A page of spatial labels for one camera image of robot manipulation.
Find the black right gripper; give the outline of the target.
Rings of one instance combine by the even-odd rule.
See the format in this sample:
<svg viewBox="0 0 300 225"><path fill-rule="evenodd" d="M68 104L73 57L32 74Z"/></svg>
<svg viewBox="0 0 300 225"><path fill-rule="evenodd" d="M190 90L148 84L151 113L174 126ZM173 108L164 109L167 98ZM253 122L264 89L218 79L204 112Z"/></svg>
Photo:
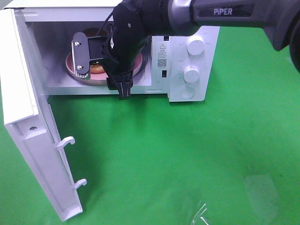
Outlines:
<svg viewBox="0 0 300 225"><path fill-rule="evenodd" d="M88 38L90 59L100 60L106 74L106 83L110 90L117 90L120 99L131 97L133 86L133 64L122 64L122 44L110 32L108 36L94 36Z"/></svg>

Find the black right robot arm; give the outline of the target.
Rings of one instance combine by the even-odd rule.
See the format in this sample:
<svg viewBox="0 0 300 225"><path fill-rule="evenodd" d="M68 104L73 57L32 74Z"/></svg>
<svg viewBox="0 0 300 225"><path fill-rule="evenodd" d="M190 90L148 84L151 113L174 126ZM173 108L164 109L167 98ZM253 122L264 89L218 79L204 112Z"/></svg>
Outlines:
<svg viewBox="0 0 300 225"><path fill-rule="evenodd" d="M151 36L191 36L201 26L262 28L275 50L290 48L300 67L297 0L124 0L110 17L102 66L108 88L121 98L131 95L135 59Z"/></svg>

